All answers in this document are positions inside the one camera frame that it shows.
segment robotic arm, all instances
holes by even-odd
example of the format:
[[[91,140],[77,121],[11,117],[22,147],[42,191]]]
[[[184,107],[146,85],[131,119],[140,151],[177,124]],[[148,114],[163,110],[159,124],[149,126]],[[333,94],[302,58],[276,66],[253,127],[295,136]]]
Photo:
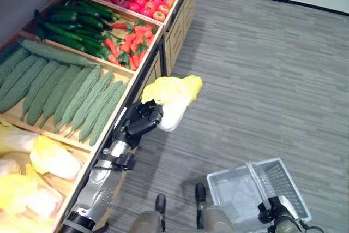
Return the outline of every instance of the robotic arm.
[[[120,128],[113,132],[113,142],[103,150],[80,191],[75,205],[63,221],[61,233],[91,233],[93,227],[111,206],[113,192],[122,179],[123,170],[135,166],[130,153],[138,146],[142,135],[153,130],[163,116],[162,106],[154,101],[136,102],[126,112]]]

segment black cable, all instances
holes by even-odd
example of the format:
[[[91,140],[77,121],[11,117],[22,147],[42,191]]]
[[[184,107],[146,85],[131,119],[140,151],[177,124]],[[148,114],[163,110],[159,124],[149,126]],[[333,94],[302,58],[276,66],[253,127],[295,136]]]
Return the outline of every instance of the black cable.
[[[321,233],[325,233],[321,227],[319,226],[308,226],[306,225],[303,221],[300,221],[299,222],[301,224],[301,226],[305,229],[304,233],[306,233],[308,230],[311,230],[311,229],[314,229],[314,230],[318,230],[320,231]]]

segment wooden cabinet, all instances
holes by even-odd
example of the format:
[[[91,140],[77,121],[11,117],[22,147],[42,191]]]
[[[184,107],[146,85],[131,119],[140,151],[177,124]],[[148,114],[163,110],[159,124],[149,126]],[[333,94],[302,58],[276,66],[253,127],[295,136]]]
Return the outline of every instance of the wooden cabinet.
[[[195,13],[195,0],[184,0],[172,27],[165,32],[166,75],[170,76]]]

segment gray carpet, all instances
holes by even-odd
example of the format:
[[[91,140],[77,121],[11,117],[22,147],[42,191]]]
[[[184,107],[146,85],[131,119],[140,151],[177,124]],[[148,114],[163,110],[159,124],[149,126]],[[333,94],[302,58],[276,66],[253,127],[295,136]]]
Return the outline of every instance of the gray carpet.
[[[312,222],[349,231],[349,19],[268,0],[197,0],[173,74],[202,91],[172,133],[141,141],[109,232],[167,196],[167,228],[195,227],[206,174],[280,156]]]

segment plastic shopping basket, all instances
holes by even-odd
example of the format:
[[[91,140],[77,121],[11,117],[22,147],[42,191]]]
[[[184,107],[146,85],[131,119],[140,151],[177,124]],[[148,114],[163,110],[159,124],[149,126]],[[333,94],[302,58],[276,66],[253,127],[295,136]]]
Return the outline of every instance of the plastic shopping basket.
[[[311,221],[293,179],[281,158],[258,163],[245,163],[236,169],[226,169],[207,175],[207,182],[215,205],[229,217],[237,232],[265,231],[269,224],[258,220],[257,206],[268,198],[286,196],[303,221]]]

